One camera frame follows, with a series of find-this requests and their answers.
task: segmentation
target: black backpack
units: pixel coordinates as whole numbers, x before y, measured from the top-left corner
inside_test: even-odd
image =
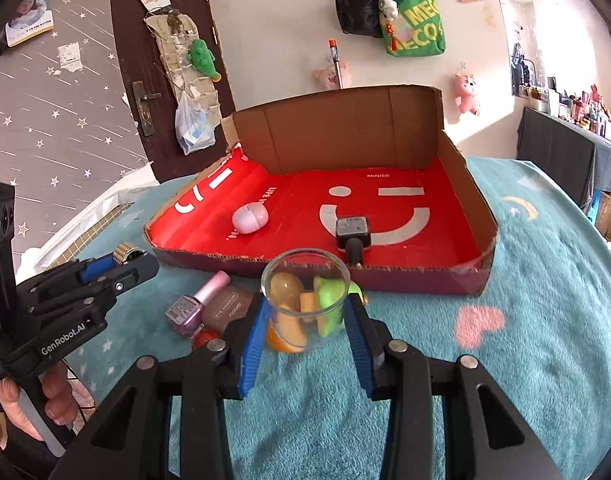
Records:
[[[383,38],[379,23],[379,0],[336,0],[343,32]]]

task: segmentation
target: blue gripper pad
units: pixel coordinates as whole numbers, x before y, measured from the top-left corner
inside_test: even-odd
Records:
[[[268,322],[270,314],[270,305],[268,300],[263,298],[261,308],[256,314],[256,320],[250,331],[250,336],[243,350],[243,355],[240,358],[240,379],[239,393],[241,397],[245,397],[254,386],[256,381],[256,372],[263,354],[263,346],[265,345],[266,333],[268,332]]]
[[[90,283],[115,266],[114,256],[110,253],[88,263],[87,267],[79,272],[79,276],[83,283]]]
[[[359,384],[365,390],[368,397],[372,395],[375,389],[375,380],[373,376],[372,358],[367,348],[365,336],[361,330],[361,325],[352,308],[351,300],[346,298],[343,305],[343,313],[345,316],[346,332],[348,332],[349,345],[352,349],[354,357],[354,366],[357,369],[359,376]]]

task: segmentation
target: star wallpaper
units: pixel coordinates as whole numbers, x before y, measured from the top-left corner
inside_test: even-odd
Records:
[[[54,29],[0,56],[0,182],[16,188],[15,269],[26,249],[147,163],[122,100],[109,0],[47,3]],[[72,43],[74,72],[59,50]]]

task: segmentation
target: nail polish bottle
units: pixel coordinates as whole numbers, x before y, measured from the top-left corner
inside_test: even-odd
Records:
[[[172,330],[185,337],[192,337],[201,326],[205,305],[228,283],[230,277],[219,270],[194,296],[183,295],[178,298],[165,313]]]

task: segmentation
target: pink plush toy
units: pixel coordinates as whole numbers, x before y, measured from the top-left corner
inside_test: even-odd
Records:
[[[599,89],[597,88],[597,85],[592,85],[590,88],[592,88],[592,94],[590,94],[590,99],[593,100],[596,103],[599,103],[600,105],[603,104],[603,96],[599,93]]]
[[[339,61],[341,67],[341,79],[343,79],[343,88],[347,88],[352,85],[352,78],[349,75],[348,64],[345,61]],[[325,90],[335,90],[339,88],[339,82],[337,81],[337,74],[334,71],[334,65],[327,66],[325,68],[317,68],[314,70],[314,77],[316,77]]]
[[[479,111],[479,100],[476,96],[479,94],[479,88],[476,85],[474,76],[457,74],[455,79],[455,89],[457,90],[457,106],[461,110],[462,114],[472,112],[478,116]]]

